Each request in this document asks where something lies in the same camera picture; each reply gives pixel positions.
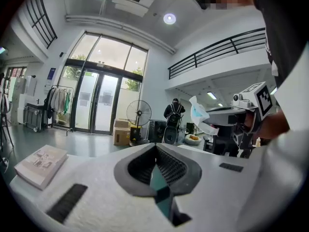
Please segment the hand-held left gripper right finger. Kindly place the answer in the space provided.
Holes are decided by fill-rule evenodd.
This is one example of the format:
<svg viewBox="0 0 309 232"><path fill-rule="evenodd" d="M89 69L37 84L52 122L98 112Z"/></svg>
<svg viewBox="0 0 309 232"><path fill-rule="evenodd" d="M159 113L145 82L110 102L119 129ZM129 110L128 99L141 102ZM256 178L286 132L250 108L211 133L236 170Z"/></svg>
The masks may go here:
<svg viewBox="0 0 309 232"><path fill-rule="evenodd" d="M290 131L248 159L175 147L197 162L201 179L191 193L165 188L155 202L185 232L277 232L292 229L304 200L304 133Z"/></svg>

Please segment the person's right hand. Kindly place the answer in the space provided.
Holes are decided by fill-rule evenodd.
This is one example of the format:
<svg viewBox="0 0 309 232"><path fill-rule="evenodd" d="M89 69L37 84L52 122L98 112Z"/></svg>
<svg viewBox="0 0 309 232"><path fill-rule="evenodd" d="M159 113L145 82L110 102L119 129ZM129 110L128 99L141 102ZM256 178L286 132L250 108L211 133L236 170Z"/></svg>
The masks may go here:
<svg viewBox="0 0 309 232"><path fill-rule="evenodd" d="M247 110L244 121L244 131L247 134L256 133L260 129L262 120L257 110L254 112Z"/></svg>

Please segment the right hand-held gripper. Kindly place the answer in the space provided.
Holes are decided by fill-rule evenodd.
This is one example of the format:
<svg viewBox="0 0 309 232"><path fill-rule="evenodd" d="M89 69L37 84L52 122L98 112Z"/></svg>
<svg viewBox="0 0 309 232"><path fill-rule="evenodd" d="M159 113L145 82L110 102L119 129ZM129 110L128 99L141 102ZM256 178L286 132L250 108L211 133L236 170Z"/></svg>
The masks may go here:
<svg viewBox="0 0 309 232"><path fill-rule="evenodd" d="M204 122L219 126L234 126L231 137L242 150L241 158L249 158L253 146L254 133L247 134L244 131L246 111L257 110L261 120L266 118L273 107L271 94L266 82L256 83L233 96L231 106L213 108L207 111L209 118Z"/></svg>

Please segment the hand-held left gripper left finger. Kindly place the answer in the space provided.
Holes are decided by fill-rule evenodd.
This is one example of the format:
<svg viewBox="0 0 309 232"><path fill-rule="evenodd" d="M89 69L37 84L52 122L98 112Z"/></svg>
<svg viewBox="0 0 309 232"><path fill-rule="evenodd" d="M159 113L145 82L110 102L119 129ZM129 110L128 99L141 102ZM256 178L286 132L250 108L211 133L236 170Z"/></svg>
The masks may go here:
<svg viewBox="0 0 309 232"><path fill-rule="evenodd" d="M170 221L153 198L128 194L116 182L114 167L121 159L138 152L130 147L92 158L50 184L35 201L46 212L73 184L88 187L64 225L73 232L171 232Z"/></svg>

